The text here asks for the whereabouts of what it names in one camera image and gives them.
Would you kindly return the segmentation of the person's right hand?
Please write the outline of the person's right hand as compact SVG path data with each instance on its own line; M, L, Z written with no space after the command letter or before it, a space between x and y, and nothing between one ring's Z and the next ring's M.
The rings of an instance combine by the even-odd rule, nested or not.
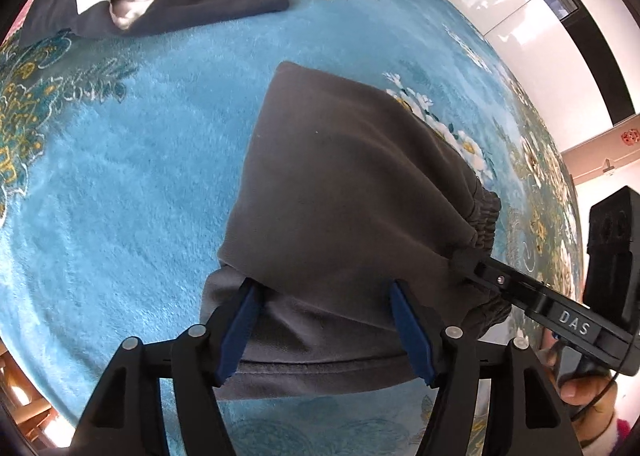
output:
M549 378L562 401L571 406L578 406L582 411L582 416L573 420L572 425L578 441L587 445L605 432L614 417L617 384L611 384L610 376L590 375L566 380L559 386L552 372L555 365L552 346L555 343L556 339L550 330L545 329L539 355L547 366Z

